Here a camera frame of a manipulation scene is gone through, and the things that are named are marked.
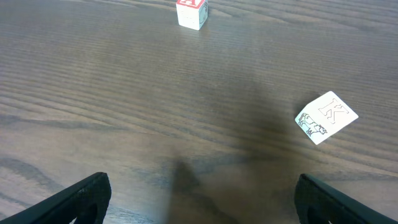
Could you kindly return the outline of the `red letter A block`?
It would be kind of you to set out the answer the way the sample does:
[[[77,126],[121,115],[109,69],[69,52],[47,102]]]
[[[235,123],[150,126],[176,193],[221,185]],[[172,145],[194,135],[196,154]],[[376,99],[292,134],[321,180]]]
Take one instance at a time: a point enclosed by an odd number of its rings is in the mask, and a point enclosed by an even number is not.
[[[208,18],[207,0],[177,0],[178,24],[193,30],[200,30]]]

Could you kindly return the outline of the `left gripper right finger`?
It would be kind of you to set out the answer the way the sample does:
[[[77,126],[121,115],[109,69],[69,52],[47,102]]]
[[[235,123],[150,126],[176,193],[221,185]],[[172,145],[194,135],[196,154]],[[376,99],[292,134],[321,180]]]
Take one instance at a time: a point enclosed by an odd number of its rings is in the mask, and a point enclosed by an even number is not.
[[[308,174],[298,179],[294,203],[300,224],[397,224]]]

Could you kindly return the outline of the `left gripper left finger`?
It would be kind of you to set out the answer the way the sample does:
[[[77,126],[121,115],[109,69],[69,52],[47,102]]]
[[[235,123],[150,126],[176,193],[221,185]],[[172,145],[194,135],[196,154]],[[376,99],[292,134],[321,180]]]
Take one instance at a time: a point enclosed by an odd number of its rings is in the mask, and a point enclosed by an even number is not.
[[[108,175],[97,172],[1,221],[1,224],[102,224],[111,199]]]

